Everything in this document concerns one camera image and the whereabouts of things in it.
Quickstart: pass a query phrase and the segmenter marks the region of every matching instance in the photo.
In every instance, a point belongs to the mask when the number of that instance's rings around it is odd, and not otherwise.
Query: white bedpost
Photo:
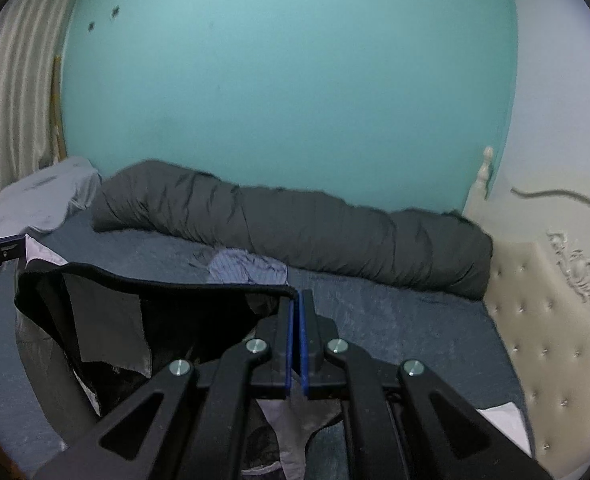
[[[466,205],[464,206],[464,216],[469,220],[475,220],[477,207],[486,200],[493,153],[494,151],[492,147],[486,146],[486,149],[484,150],[484,161],[482,162],[479,171],[477,171],[477,178],[468,192],[468,198],[466,199]]]

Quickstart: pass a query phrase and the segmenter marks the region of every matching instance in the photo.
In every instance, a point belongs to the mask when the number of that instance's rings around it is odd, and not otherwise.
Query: silver screw
[[[186,375],[191,369],[191,364],[183,359],[177,359],[168,365],[168,369],[173,375],[180,376]]]
[[[259,354],[259,352],[266,350],[267,347],[268,345],[263,339],[251,339],[251,341],[246,343],[246,350],[251,352],[251,354]]]
[[[422,375],[424,373],[424,364],[417,359],[411,359],[410,361],[406,361],[404,363],[404,371],[414,377],[415,375]]]
[[[326,347],[333,353],[333,354],[341,354],[348,349],[348,343],[343,339],[331,339]]]

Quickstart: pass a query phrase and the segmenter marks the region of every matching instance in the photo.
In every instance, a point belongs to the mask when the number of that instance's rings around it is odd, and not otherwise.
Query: headboard
[[[526,396],[537,460],[556,478],[590,463],[590,179],[523,175],[487,200],[492,149],[467,218],[493,238],[484,302]]]

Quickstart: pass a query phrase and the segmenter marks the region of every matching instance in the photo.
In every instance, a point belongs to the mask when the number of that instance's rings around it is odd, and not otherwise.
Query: beige curtain
[[[53,58],[74,0],[9,0],[0,12],[0,190],[56,158]]]

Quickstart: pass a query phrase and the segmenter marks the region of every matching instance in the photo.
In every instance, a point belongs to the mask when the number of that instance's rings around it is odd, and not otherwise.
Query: teal wall
[[[67,148],[105,176],[160,158],[461,208],[483,148],[503,148],[516,48],[513,0],[78,0]]]

